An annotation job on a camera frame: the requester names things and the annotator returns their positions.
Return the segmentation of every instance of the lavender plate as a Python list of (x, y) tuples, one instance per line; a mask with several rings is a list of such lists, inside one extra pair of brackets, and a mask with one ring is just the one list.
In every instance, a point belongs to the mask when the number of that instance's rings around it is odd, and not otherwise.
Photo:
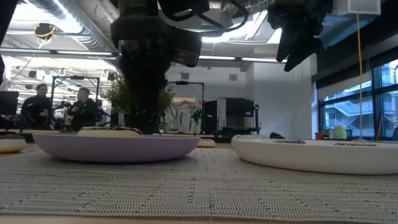
[(154, 162), (178, 159), (192, 152), (200, 138), (144, 136), (143, 138), (96, 138), (76, 134), (33, 134), (47, 154), (80, 162)]

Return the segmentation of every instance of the white wall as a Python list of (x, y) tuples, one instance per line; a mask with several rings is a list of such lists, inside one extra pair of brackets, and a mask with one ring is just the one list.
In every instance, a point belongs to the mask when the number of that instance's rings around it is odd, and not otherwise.
[[(245, 97), (245, 73), (240, 71), (240, 68), (220, 68), (213, 67), (210, 69), (196, 67), (172, 67), (166, 75), (170, 82), (180, 81), (180, 72), (190, 74), (189, 82), (203, 82), (205, 83), (205, 101), (216, 100), (219, 97)], [(229, 74), (237, 74), (238, 80), (232, 82), (229, 80)], [(181, 86), (171, 85), (176, 96), (193, 96), (201, 99), (201, 85), (196, 85), (197, 90), (193, 85)]]
[(254, 102), (260, 106), (261, 134), (277, 132), (287, 138), (313, 138), (318, 124), (313, 112), (317, 108), (313, 105), (317, 102), (315, 85), (311, 82), (316, 72), (314, 57), (290, 72), (284, 71), (284, 63), (254, 64)]
[(254, 100), (254, 63), (246, 71), (245, 97)]
[(7, 91), (9, 88), (9, 81), (11, 79), (11, 65), (10, 63), (7, 61), (7, 58), (3, 58), (4, 61), (4, 65), (6, 66), (4, 68), (4, 73), (0, 74), (2, 76), (2, 84), (0, 85), (0, 91)]

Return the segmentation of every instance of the textured tablecloth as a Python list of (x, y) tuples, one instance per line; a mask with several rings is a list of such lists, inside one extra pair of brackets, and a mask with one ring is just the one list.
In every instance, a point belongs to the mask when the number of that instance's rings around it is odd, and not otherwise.
[(151, 164), (0, 158), (0, 214), (398, 223), (398, 175), (299, 172), (196, 149)]

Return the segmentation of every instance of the white plate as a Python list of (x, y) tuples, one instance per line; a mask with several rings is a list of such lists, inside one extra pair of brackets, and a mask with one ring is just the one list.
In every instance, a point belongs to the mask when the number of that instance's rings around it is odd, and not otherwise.
[(276, 139), (233, 139), (237, 155), (265, 166), (339, 174), (398, 173), (398, 144), (336, 146), (369, 143), (305, 140), (305, 144), (275, 143)]

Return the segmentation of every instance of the pipe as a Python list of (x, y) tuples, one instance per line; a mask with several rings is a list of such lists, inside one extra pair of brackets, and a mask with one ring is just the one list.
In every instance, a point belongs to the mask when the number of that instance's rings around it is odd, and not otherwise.
[(115, 52), (112, 42), (105, 37), (93, 21), (71, 0), (27, 0), (43, 12), (59, 19), (57, 26), (64, 32), (74, 32), (81, 27), (81, 37), (72, 37), (83, 44), (88, 50), (100, 52)]
[(105, 6), (104, 0), (96, 0), (98, 8), (101, 9), (104, 13), (105, 16), (109, 19), (110, 22), (115, 21), (115, 18), (109, 13), (108, 9)]
[(106, 8), (110, 11), (110, 13), (115, 17), (115, 19), (120, 17), (119, 10), (109, 0), (103, 0), (103, 2)]

